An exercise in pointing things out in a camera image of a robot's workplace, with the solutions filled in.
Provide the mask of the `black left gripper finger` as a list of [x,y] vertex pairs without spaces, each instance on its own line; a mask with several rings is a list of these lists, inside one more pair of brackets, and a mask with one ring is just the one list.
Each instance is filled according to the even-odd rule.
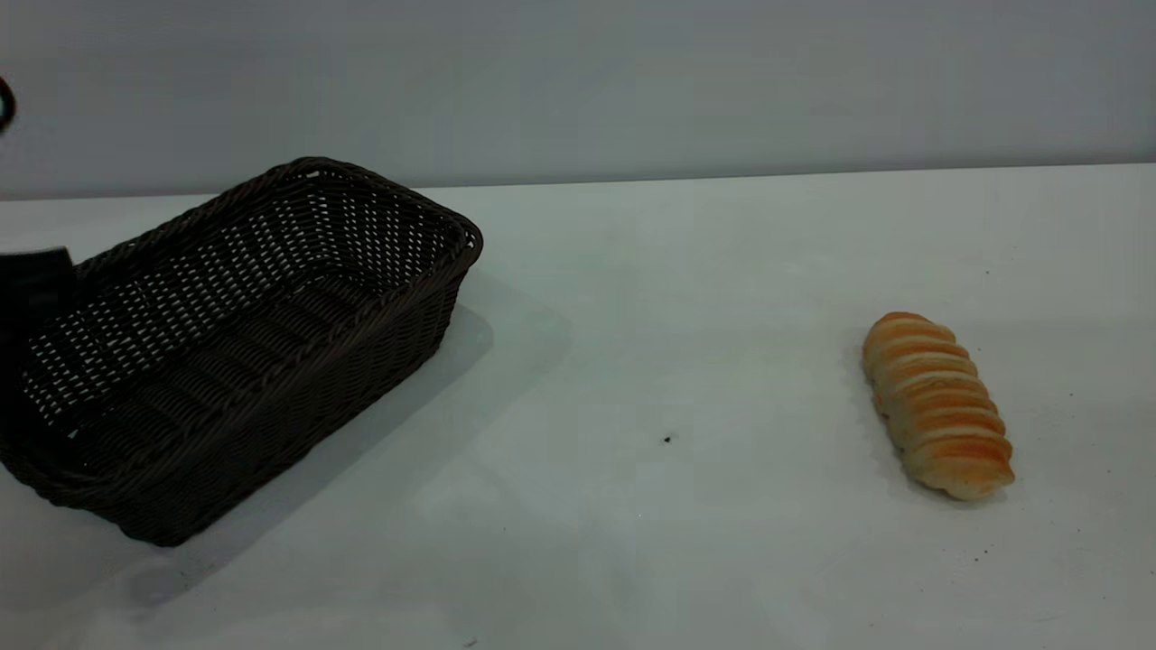
[[71,312],[76,275],[67,248],[1,254],[1,433],[5,440],[55,443],[40,408],[25,393],[34,345]]

